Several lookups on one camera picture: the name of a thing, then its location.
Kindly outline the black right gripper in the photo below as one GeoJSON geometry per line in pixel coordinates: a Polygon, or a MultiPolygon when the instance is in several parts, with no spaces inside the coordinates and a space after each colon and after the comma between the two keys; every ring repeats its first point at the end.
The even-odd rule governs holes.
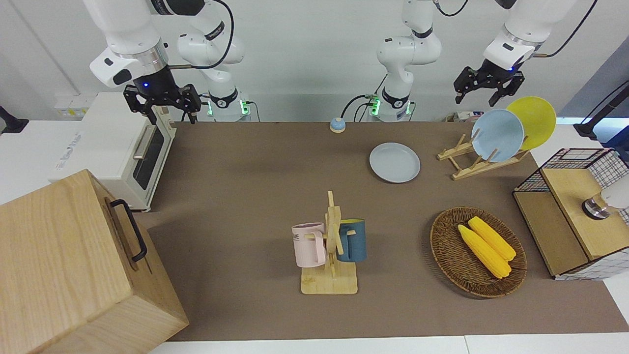
{"type": "Polygon", "coordinates": [[[152,107],[175,107],[187,113],[190,123],[196,123],[202,106],[195,86],[178,87],[168,66],[134,79],[124,88],[123,96],[132,112],[146,113],[153,125],[157,124],[157,115],[152,107]]]}

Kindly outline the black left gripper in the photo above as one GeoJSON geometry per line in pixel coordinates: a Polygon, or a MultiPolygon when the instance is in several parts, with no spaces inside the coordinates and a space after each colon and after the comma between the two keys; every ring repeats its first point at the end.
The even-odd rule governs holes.
{"type": "Polygon", "coordinates": [[[489,106],[494,107],[506,96],[506,92],[516,92],[525,81],[520,67],[521,64],[518,63],[515,67],[503,69],[489,60],[484,60],[479,69],[465,67],[455,79],[455,103],[457,105],[462,103],[466,92],[487,88],[496,89],[489,99],[489,106]]]}

